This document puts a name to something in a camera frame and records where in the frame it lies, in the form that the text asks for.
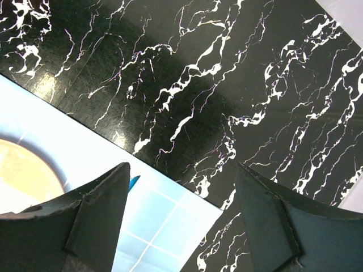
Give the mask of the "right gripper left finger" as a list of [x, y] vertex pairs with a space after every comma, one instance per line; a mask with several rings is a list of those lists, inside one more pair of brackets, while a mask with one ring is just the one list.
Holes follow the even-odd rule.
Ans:
[[1, 214], [1, 271], [111, 271], [130, 164], [20, 213]]

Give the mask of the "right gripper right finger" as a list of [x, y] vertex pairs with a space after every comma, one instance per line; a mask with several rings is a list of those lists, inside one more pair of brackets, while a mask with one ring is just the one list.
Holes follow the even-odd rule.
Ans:
[[362, 271], [362, 214], [332, 207], [239, 163], [235, 188], [255, 271]]

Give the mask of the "pink and cream plate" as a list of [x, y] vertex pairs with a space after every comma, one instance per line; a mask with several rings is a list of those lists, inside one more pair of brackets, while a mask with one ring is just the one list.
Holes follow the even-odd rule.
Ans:
[[1, 140], [1, 214], [20, 213], [64, 193], [59, 178], [43, 159]]

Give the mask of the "blue plastic knife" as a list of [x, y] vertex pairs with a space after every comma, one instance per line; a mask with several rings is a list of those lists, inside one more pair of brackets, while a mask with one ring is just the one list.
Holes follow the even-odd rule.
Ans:
[[140, 179], [140, 177], [141, 176], [138, 175], [138, 176], [134, 176], [130, 179], [128, 192], [130, 192], [132, 190], [132, 188], [135, 186], [136, 182]]

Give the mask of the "blue checked cloth napkin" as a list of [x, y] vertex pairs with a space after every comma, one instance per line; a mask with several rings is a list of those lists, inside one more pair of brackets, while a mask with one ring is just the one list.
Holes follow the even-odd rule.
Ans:
[[113, 271], [180, 271], [222, 211], [66, 114], [1, 78], [1, 137], [34, 152], [65, 191], [119, 163], [127, 196]]

